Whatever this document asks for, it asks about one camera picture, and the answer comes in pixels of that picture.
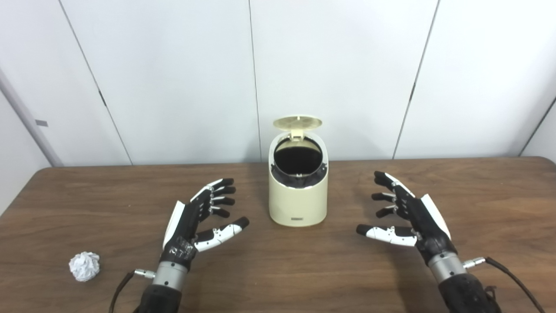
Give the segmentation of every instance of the white cabinet door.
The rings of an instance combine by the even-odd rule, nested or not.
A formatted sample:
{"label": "white cabinet door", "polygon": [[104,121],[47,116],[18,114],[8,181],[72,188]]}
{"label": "white cabinet door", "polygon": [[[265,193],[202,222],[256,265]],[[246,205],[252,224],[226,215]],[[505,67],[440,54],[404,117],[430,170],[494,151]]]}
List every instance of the white cabinet door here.
{"label": "white cabinet door", "polygon": [[251,0],[262,156],[307,114],[330,159],[392,158],[436,0]]}
{"label": "white cabinet door", "polygon": [[0,84],[54,165],[130,164],[57,1],[0,1]]}
{"label": "white cabinet door", "polygon": [[46,167],[50,164],[0,92],[0,214],[33,174]]}
{"label": "white cabinet door", "polygon": [[556,163],[556,109],[554,106],[525,147],[523,155],[545,157]]}
{"label": "white cabinet door", "polygon": [[62,0],[134,164],[260,161],[248,0]]}
{"label": "white cabinet door", "polygon": [[555,1],[441,1],[396,158],[518,155],[556,96]]}

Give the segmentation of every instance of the prosthetic hand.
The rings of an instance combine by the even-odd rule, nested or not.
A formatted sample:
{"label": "prosthetic hand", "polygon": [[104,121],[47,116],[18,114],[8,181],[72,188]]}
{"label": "prosthetic hand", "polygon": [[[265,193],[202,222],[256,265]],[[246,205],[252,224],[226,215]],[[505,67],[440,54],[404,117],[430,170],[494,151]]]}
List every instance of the prosthetic hand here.
{"label": "prosthetic hand", "polygon": [[428,194],[416,198],[409,189],[388,173],[375,172],[375,183],[393,193],[375,193],[373,200],[385,200],[392,205],[378,210],[378,218],[396,214],[408,220],[411,227],[382,227],[360,224],[357,233],[372,239],[415,246],[438,282],[438,289],[452,313],[497,313],[500,307],[479,280],[469,274],[468,267],[484,262],[476,259],[462,263],[450,240],[450,232]]}
{"label": "prosthetic hand", "polygon": [[136,270],[135,274],[153,278],[145,289],[137,313],[176,313],[180,307],[181,290],[197,252],[214,248],[241,232],[249,220],[242,217],[219,228],[197,232],[197,226],[210,215],[229,217],[230,213],[220,207],[232,206],[235,201],[223,196],[236,191],[231,178],[220,179],[203,187],[189,204],[178,201],[166,229],[162,255],[156,273]]}

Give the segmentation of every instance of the crumpled paper ball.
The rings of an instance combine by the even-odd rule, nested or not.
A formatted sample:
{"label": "crumpled paper ball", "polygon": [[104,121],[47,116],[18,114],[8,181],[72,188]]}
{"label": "crumpled paper ball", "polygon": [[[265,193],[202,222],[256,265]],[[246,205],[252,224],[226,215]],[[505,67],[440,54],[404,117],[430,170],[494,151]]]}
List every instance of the crumpled paper ball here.
{"label": "crumpled paper ball", "polygon": [[100,256],[92,252],[81,252],[69,261],[69,270],[77,281],[88,281],[100,272]]}

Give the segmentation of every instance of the silver metal connector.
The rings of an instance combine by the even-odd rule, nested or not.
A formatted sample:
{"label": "silver metal connector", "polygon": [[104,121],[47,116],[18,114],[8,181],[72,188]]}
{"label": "silver metal connector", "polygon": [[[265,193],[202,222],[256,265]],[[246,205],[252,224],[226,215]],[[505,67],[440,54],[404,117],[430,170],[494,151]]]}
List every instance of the silver metal connector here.
{"label": "silver metal connector", "polygon": [[477,266],[481,263],[484,263],[485,261],[486,260],[485,260],[484,257],[477,257],[477,258],[474,258],[472,260],[464,261],[464,262],[461,263],[461,265],[463,265],[464,269],[468,269],[468,268],[475,267],[475,266]]}
{"label": "silver metal connector", "polygon": [[153,271],[142,270],[140,268],[135,270],[135,275],[143,276],[144,278],[154,279],[156,273]]}

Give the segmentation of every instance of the trash can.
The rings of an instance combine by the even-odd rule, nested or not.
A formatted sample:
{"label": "trash can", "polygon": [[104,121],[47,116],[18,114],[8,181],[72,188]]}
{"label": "trash can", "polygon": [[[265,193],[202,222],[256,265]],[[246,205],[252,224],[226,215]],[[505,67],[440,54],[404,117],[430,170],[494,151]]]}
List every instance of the trash can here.
{"label": "trash can", "polygon": [[286,131],[269,151],[269,209],[278,224],[303,227],[326,217],[328,154],[320,137],[307,130],[322,125],[312,116],[288,116],[274,121]]}

